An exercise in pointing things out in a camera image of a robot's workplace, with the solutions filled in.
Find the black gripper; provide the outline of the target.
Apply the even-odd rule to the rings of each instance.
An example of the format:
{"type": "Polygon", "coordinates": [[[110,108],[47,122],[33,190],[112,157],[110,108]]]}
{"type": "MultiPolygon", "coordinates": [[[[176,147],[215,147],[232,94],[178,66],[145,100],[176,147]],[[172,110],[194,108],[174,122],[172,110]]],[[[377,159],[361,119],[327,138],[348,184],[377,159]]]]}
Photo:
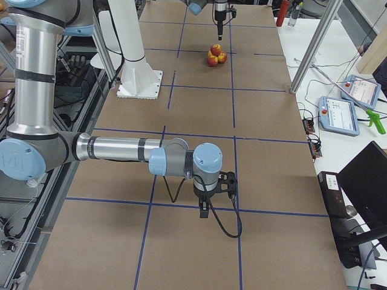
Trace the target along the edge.
{"type": "Polygon", "coordinates": [[[207,198],[211,198],[221,190],[217,182],[205,184],[204,179],[200,176],[193,177],[193,192],[199,198],[200,218],[208,218],[209,203],[207,198]]]}
{"type": "Polygon", "coordinates": [[[226,20],[227,2],[214,2],[214,17],[217,24],[218,40],[223,39],[223,22],[226,20]]]}

